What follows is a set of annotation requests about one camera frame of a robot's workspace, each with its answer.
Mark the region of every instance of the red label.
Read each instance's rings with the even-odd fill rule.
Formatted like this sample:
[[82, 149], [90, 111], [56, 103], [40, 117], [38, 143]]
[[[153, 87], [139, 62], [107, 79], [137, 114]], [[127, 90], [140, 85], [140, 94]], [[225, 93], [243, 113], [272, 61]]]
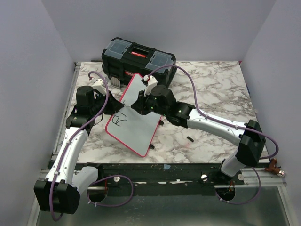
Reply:
[[124, 73], [125, 73], [126, 75], [128, 75], [128, 76], [133, 76], [133, 75], [134, 75], [134, 73], [128, 72], [128, 71], [124, 71]]
[[136, 55], [136, 56], [139, 56], [139, 57], [146, 58], [146, 55], [141, 54], [141, 53], [136, 53], [136, 52], [134, 52], [134, 51], [132, 51], [131, 54]]

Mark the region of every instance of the black toolbox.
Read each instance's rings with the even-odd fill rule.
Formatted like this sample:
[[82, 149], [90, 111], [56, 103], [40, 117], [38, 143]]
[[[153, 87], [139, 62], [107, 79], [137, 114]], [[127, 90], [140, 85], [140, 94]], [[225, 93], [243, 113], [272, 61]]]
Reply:
[[[108, 75], [112, 85], [128, 85], [134, 73], [142, 76], [163, 65], [175, 65], [175, 56], [135, 42], [114, 38], [102, 53], [103, 72]], [[169, 86], [175, 67], [161, 68], [153, 76], [158, 84]]]

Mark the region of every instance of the gray wall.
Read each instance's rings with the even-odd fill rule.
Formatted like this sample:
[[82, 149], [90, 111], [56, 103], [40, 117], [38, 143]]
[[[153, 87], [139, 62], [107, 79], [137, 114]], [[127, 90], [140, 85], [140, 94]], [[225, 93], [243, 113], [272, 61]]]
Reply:
[[119, 36], [178, 60], [241, 60], [275, 0], [42, 0], [74, 61]]
[[[280, 146], [288, 192], [301, 222], [301, 1], [278, 0], [242, 63], [263, 130]], [[272, 144], [269, 152], [275, 150]]]
[[0, 21], [0, 225], [24, 226], [74, 64], [40, 0], [2, 2]]

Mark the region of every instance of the white marble tabletop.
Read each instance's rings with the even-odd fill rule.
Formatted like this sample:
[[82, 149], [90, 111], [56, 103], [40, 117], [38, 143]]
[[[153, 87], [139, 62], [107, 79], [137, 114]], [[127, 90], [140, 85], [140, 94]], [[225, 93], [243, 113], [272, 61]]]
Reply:
[[[248, 122], [256, 120], [253, 106], [247, 92], [239, 63], [235, 62], [177, 62], [192, 76], [197, 89], [198, 105], [201, 109], [214, 115]], [[85, 62], [81, 64], [76, 88], [92, 85], [88, 79], [89, 71], [105, 75], [101, 63]], [[114, 97], [119, 100], [125, 87], [121, 90], [109, 86]], [[191, 83], [184, 73], [177, 70], [170, 85], [175, 98], [194, 105]], [[75, 92], [72, 108], [75, 104]], [[108, 135], [105, 125], [108, 115], [95, 125], [84, 144], [78, 162], [94, 163], [206, 163], [221, 162], [237, 150], [230, 142], [209, 133], [176, 127], [164, 118], [152, 141], [155, 149], [150, 149], [142, 158]]]

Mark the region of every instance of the black marker writing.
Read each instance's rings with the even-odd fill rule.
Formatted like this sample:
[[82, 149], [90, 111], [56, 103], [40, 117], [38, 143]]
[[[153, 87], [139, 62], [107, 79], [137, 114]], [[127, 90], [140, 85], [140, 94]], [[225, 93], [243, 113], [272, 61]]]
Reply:
[[119, 120], [119, 116], [117, 115], [114, 115], [114, 117], [112, 118], [112, 122], [116, 125], [116, 126], [120, 126], [118, 125], [118, 123], [120, 123], [121, 121], [127, 121], [126, 119], [122, 119], [122, 120]]

